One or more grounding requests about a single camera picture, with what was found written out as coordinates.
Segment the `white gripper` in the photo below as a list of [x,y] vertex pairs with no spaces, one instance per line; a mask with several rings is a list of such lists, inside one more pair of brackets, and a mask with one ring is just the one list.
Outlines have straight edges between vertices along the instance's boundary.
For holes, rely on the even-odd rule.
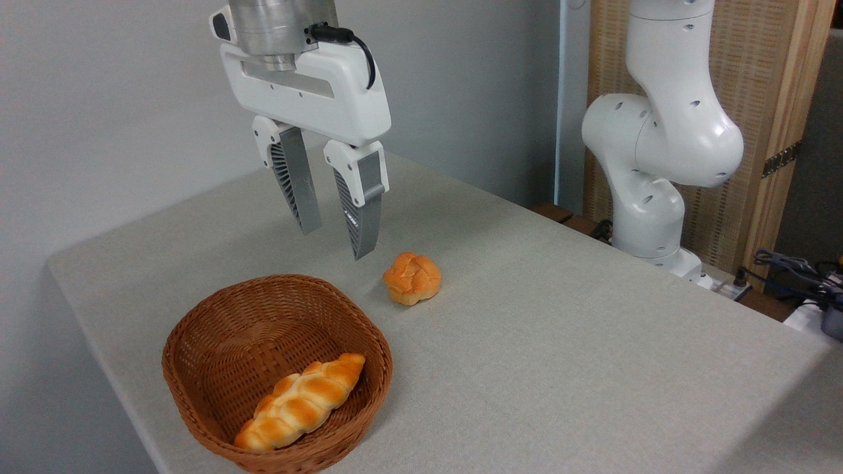
[[341,29],[334,7],[224,7],[209,25],[237,102],[258,115],[252,129],[261,161],[301,231],[322,225],[304,129],[331,139],[325,161],[333,168],[354,258],[372,252],[389,191],[376,140],[392,124],[373,59]]

